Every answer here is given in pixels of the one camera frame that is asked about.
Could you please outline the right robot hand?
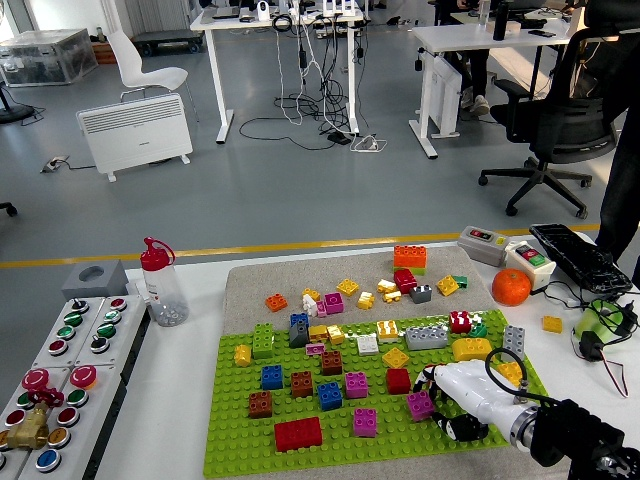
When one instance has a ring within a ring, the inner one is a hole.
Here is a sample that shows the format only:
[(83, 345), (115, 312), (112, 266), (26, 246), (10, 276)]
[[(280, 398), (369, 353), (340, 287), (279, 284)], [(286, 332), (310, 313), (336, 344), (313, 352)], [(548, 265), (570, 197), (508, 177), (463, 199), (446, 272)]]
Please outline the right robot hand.
[(443, 418), (439, 426), (456, 441), (468, 441), (484, 426), (494, 425), (516, 447), (528, 448), (537, 405), (507, 385), (507, 379), (481, 360), (425, 367), (414, 382), (415, 393), (435, 388), (465, 412)]

